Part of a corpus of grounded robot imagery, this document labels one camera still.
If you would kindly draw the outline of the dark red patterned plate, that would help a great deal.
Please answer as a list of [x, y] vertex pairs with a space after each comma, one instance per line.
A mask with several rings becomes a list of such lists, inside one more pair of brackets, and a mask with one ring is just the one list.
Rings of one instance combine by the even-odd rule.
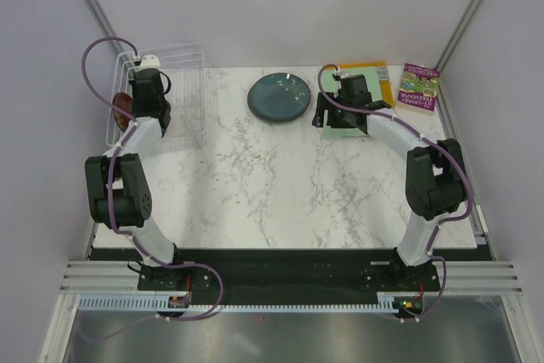
[[130, 123], [128, 114], [132, 113], [132, 103], [133, 99], [129, 94], [117, 93], [113, 97], [112, 104], [118, 108], [118, 111], [113, 110], [113, 116], [122, 133], [128, 129]]

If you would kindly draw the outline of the blue floral plate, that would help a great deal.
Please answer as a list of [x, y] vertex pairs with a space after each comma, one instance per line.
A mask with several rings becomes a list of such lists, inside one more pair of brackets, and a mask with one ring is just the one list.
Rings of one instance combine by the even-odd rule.
[[288, 72], [276, 72], [258, 79], [248, 91], [250, 112], [287, 113], [306, 111], [312, 99], [309, 85]]

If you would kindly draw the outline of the grey plate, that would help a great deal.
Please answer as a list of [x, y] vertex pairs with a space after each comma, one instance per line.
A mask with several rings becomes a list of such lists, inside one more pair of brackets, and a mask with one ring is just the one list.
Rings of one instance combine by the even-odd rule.
[[270, 122], [270, 123], [288, 123], [297, 120], [299, 117], [301, 117], [303, 114], [305, 114], [306, 111], [295, 111], [295, 112], [287, 112], [287, 113], [272, 113], [269, 114], [267, 112], [263, 111], [252, 111], [252, 114], [258, 118], [261, 121], [264, 122]]

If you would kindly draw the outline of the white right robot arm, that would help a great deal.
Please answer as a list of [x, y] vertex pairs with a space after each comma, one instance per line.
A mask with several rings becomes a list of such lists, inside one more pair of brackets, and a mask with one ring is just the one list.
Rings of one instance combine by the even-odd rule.
[[405, 161], [405, 198], [411, 216], [396, 247], [400, 261], [388, 275], [395, 287], [409, 289], [420, 279], [417, 266], [432, 258], [442, 226], [467, 218], [473, 210], [461, 146], [455, 139], [432, 141], [397, 116], [390, 104], [373, 101], [362, 74], [348, 75], [336, 65], [325, 65], [317, 82], [314, 127], [358, 129], [380, 139]]

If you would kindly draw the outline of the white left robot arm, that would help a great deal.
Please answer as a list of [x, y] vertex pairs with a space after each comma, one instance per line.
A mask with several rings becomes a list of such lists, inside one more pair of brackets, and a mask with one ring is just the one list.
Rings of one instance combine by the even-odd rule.
[[176, 246], [151, 217], [152, 197], [142, 164], [170, 124], [166, 95], [172, 81], [159, 69], [145, 68], [128, 83], [132, 93], [118, 93], [112, 100], [121, 136], [104, 155], [85, 161], [90, 214], [94, 222], [127, 238], [145, 264], [159, 266], [161, 284], [177, 289], [185, 283], [187, 270], [173, 261]]

